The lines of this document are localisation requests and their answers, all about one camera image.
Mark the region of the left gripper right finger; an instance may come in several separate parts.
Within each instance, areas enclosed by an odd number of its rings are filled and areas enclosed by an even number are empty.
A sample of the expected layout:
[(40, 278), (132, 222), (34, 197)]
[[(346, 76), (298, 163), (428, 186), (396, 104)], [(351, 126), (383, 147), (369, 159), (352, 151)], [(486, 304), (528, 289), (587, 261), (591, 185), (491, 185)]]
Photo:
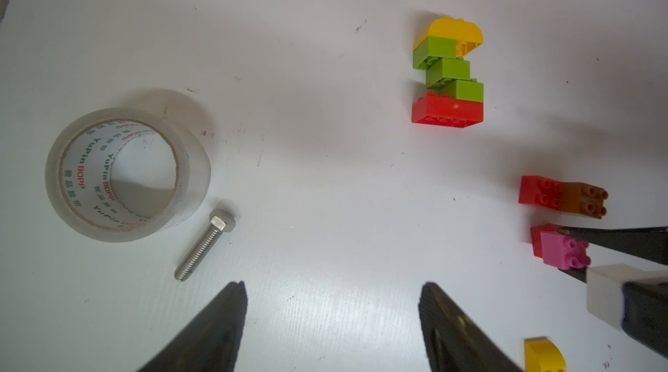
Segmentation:
[(432, 371), (521, 371), (436, 283), (422, 288), (419, 318)]

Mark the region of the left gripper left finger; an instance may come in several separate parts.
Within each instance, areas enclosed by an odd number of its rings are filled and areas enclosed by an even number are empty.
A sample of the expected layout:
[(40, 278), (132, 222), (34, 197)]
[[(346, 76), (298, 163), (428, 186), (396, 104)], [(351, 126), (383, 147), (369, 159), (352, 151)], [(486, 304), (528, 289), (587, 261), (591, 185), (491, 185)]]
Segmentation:
[(233, 371), (243, 336), (245, 284), (226, 285), (142, 371)]

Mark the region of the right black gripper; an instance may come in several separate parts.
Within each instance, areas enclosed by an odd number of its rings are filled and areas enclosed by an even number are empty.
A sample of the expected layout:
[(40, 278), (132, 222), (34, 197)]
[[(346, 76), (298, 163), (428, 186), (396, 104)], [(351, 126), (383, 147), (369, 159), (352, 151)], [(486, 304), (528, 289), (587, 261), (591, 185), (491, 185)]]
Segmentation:
[[(573, 239), (667, 265), (667, 227), (588, 229), (560, 227)], [(667, 272), (625, 264), (563, 269), (586, 283), (587, 310), (648, 349), (667, 356)]]

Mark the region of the pink lego brick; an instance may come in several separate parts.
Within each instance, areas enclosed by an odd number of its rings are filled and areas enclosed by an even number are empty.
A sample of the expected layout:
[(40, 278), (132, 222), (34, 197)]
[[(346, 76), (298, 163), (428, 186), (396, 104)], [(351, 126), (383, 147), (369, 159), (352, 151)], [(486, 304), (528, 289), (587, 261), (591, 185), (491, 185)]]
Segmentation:
[(586, 269), (591, 265), (588, 243), (553, 231), (542, 232), (540, 239), (544, 264), (561, 270)]

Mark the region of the orange lego brick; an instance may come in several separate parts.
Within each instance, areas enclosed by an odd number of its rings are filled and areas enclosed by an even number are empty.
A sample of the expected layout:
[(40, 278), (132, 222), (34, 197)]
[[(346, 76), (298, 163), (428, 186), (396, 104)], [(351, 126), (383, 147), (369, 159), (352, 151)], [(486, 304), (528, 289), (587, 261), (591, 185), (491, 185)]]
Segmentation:
[(607, 214), (605, 200), (609, 197), (605, 189), (584, 182), (564, 182), (560, 211), (602, 219)]

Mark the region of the green lego brick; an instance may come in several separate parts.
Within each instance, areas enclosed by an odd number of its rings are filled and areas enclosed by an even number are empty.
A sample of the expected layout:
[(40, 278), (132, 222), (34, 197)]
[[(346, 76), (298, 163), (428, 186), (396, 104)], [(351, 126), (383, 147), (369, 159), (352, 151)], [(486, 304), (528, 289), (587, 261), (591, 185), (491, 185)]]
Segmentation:
[(483, 83), (477, 80), (453, 80), (449, 81), (438, 93), (455, 100), (483, 102), (484, 90)]
[(457, 56), (457, 42), (443, 37), (427, 36), (413, 50), (413, 68), (427, 70), (443, 58)]
[(461, 58), (442, 58), (426, 70), (426, 88), (441, 89), (455, 80), (469, 80), (471, 65)]

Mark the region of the long red lego front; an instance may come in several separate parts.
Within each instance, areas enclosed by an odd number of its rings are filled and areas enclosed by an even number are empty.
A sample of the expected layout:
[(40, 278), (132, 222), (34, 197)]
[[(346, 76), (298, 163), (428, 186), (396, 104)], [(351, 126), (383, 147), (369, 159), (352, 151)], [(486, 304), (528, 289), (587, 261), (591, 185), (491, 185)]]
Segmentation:
[(538, 175), (523, 175), (518, 202), (538, 208), (560, 211), (563, 183)]

